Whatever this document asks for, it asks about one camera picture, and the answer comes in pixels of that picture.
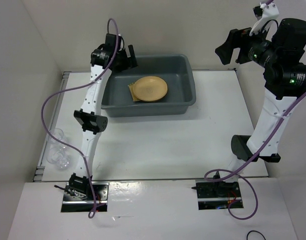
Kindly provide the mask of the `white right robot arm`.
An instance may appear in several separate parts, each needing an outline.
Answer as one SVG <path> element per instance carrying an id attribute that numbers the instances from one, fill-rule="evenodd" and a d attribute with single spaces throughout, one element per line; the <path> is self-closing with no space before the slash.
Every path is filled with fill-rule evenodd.
<path id="1" fill-rule="evenodd" d="M 230 63 L 234 49 L 239 49 L 238 64 L 255 62 L 264 69 L 265 99 L 252 135 L 234 135 L 231 149 L 237 162 L 227 176 L 221 177 L 215 170 L 212 192 L 218 197 L 229 191 L 226 181 L 235 180 L 251 162 L 262 159 L 278 163 L 278 145 L 284 129 L 296 105 L 306 96 L 306 65 L 300 62 L 306 46 L 306 21 L 285 18 L 277 23 L 277 31 L 271 40 L 266 36 L 268 20 L 260 25 L 259 32 L 250 28 L 233 29 L 225 42 L 216 48 L 222 64 Z"/>

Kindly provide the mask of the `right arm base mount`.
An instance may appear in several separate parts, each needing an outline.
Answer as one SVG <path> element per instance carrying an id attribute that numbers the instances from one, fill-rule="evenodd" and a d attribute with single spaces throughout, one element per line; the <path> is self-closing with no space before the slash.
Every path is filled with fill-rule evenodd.
<path id="1" fill-rule="evenodd" d="M 196 181 L 191 189 L 196 191 L 199 210 L 225 210 L 229 204 L 232 209 L 244 207 L 237 181 Z"/>

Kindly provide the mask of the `cream plate with bear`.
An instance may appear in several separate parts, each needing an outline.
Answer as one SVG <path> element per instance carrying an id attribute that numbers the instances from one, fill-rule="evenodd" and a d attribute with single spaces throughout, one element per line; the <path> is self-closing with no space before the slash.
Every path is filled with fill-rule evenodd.
<path id="1" fill-rule="evenodd" d="M 136 92 L 168 92 L 166 82 L 157 76 L 145 76 L 138 79 L 133 85 L 134 94 Z"/>

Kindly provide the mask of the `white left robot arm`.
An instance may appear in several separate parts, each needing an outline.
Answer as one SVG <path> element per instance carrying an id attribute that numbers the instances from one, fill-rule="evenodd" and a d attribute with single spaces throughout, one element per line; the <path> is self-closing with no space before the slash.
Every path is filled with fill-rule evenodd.
<path id="1" fill-rule="evenodd" d="M 128 46 L 127 56 L 123 37 L 108 33 L 105 43 L 91 53 L 91 85 L 79 110 L 74 111 L 74 118 L 82 128 L 82 144 L 78 164 L 69 179 L 69 187 L 81 200 L 92 197 L 92 165 L 96 146 L 101 133 L 106 130 L 108 118 L 101 115 L 101 104 L 107 82 L 112 73 L 137 67 L 137 60 L 132 45 Z"/>

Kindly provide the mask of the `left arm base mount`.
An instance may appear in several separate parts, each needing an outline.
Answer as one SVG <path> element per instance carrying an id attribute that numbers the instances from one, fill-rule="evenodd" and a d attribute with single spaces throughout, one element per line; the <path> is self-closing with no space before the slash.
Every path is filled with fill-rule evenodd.
<path id="1" fill-rule="evenodd" d="M 54 185 L 55 188 L 63 191 L 61 212 L 62 213 L 80 213 L 89 212 L 93 208 L 93 196 L 92 193 L 79 193 L 73 190 L 66 183 L 65 187 Z M 107 212 L 108 208 L 108 182 L 93 182 L 96 199 L 96 212 Z"/>

